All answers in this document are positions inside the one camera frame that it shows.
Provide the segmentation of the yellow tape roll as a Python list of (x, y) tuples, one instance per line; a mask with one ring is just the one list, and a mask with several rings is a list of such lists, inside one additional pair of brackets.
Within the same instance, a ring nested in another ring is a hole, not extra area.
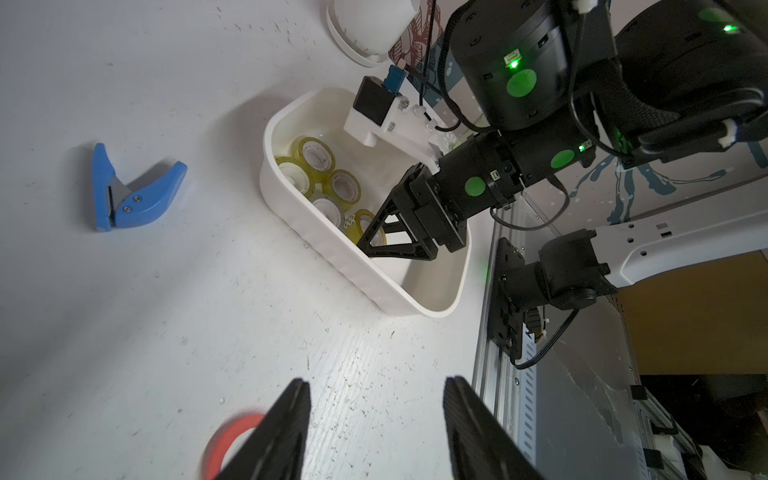
[(315, 183), (310, 175), (309, 167), (293, 157), (278, 157), (275, 161), (289, 183), (305, 198), (310, 199), (315, 191)]
[(362, 187), (358, 179), (343, 169), (336, 169), (327, 176), (322, 183), (322, 191), (343, 211), (350, 210), (362, 197)]
[(292, 155), (314, 183), (324, 182), (336, 169), (336, 158), (330, 147), (315, 137), (294, 140)]
[[(346, 235), (350, 241), (357, 244), (363, 234), (368, 230), (368, 227), (373, 223), (374, 214), (367, 209), (357, 210), (352, 216), (350, 216), (346, 222)], [(370, 240), (372, 246), (384, 246), (387, 244), (386, 236), (382, 229), (379, 229), (374, 233), (373, 238)]]

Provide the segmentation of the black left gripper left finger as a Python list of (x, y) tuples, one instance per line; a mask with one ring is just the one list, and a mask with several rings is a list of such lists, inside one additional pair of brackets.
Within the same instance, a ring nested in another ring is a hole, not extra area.
[(215, 479), (299, 479), (310, 414), (310, 383), (295, 378)]

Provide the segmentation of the clear transparent tape roll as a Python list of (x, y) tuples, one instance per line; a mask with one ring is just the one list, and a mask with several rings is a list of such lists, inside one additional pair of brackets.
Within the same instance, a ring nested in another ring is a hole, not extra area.
[(335, 200), (326, 196), (317, 196), (311, 200), (311, 203), (337, 229), (343, 229), (345, 213)]

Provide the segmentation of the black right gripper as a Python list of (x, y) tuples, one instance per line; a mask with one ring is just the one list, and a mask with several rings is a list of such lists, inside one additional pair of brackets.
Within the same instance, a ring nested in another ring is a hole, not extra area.
[[(427, 186), (435, 206), (417, 210), (417, 217), (430, 238), (456, 252), (466, 246), (467, 220), (491, 208), (510, 203), (522, 189), (520, 173), (511, 144), (501, 134), (478, 134), (444, 155), (439, 171), (412, 184), (418, 191)], [(409, 197), (388, 197), (366, 228), (358, 248), (369, 258), (420, 258), (418, 227)], [(409, 241), (375, 246), (381, 233), (404, 233)]]

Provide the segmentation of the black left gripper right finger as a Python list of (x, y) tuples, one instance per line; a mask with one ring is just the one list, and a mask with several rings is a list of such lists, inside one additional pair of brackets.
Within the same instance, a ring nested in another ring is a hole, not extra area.
[(443, 410), (455, 479), (543, 479), (463, 377), (446, 379)]

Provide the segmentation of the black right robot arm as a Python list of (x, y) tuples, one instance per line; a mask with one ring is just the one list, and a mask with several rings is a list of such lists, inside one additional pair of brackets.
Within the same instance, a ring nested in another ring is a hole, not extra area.
[(436, 172), (407, 170), (358, 246), (432, 260), (597, 150), (636, 168), (767, 136), (767, 8), (660, 1), (621, 31), (606, 1), (468, 1), (445, 27), (437, 76), (458, 64), (486, 117)]

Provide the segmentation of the yellow tape roll front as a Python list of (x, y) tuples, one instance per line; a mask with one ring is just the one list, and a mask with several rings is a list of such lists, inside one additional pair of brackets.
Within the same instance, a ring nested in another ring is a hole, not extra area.
[(310, 199), (315, 191), (315, 183), (310, 175), (309, 167), (293, 157), (278, 157), (275, 161), (289, 183), (305, 198)]

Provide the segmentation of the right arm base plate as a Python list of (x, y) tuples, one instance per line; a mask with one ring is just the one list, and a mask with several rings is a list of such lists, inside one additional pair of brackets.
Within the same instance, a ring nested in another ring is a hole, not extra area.
[(526, 263), (506, 238), (496, 243), (487, 337), (515, 362), (523, 355), (523, 338), (538, 340), (544, 321), (539, 308), (546, 304), (539, 262)]

